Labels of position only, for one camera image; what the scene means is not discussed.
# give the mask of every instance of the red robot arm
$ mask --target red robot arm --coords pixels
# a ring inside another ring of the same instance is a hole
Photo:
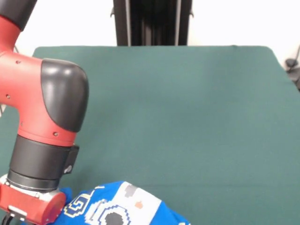
[[[8,218],[44,225],[64,206],[58,185],[75,163],[89,86],[74,63],[13,52],[36,1],[0,0],[0,102],[20,117],[9,172],[0,179],[0,208]]]

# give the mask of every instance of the green table surface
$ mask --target green table surface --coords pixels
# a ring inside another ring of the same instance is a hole
[[[40,47],[90,82],[74,194],[126,180],[193,225],[300,223],[300,95],[260,46]],[[0,119],[8,171],[18,114]]]

